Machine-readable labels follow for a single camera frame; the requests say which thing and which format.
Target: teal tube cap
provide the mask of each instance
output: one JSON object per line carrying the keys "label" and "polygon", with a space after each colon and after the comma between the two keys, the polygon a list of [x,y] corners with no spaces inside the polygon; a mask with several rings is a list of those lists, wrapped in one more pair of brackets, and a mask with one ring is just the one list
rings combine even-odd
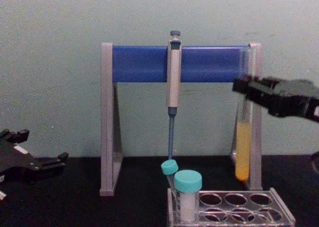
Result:
{"label": "teal tube cap", "polygon": [[183,170],[176,172],[174,176],[175,188],[183,193],[197,192],[202,187],[202,177],[197,171]]}
{"label": "teal tube cap", "polygon": [[178,170],[178,165],[175,160],[164,161],[160,167],[166,176],[174,174]]}

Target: test tube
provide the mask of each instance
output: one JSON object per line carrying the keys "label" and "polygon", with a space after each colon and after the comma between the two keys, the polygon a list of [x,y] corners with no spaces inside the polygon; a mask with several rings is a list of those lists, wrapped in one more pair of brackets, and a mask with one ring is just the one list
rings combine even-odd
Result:
{"label": "test tube", "polygon": [[178,165],[175,160],[170,159],[167,161],[164,161],[161,164],[161,170],[163,171],[163,174],[166,175],[166,178],[169,183],[169,187],[171,189],[171,192],[173,193],[173,196],[176,200],[176,189],[174,186],[174,174],[176,171],[178,171]]}
{"label": "test tube", "polygon": [[251,124],[252,103],[239,97],[236,127],[236,164],[235,176],[240,181],[246,181],[250,173],[250,151],[251,151]]}
{"label": "test tube", "polygon": [[201,174],[193,170],[178,171],[174,176],[174,185],[177,190],[176,203],[181,222],[198,221]]}

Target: pale blue wall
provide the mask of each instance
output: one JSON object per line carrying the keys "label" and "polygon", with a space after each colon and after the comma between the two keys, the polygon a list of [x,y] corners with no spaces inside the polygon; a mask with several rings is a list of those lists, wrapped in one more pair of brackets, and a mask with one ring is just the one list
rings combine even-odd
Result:
{"label": "pale blue wall", "polygon": [[[100,154],[100,46],[261,42],[265,75],[319,85],[319,0],[0,0],[0,127],[31,130],[36,156]],[[179,155],[230,151],[231,84],[183,84]],[[166,155],[164,84],[121,84],[124,153]],[[265,154],[318,149],[319,126],[263,114]]]}

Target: yellow liquid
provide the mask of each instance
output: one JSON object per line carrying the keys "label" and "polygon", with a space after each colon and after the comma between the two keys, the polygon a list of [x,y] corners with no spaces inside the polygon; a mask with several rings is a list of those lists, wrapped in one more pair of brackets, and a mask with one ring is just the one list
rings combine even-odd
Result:
{"label": "yellow liquid", "polygon": [[240,181],[249,178],[251,123],[237,122],[235,176]]}

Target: black table surface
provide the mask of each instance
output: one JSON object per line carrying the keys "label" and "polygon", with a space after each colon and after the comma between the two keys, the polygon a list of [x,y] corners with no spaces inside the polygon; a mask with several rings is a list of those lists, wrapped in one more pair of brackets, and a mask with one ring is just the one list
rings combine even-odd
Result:
{"label": "black table surface", "polygon": [[[70,158],[61,176],[34,185],[4,183],[1,227],[165,227],[164,157],[124,158],[115,197],[102,198],[100,159]],[[203,190],[245,190],[228,156],[176,157],[180,169],[203,176]],[[275,188],[297,227],[319,227],[319,175],[309,156],[263,156],[264,190]]]}

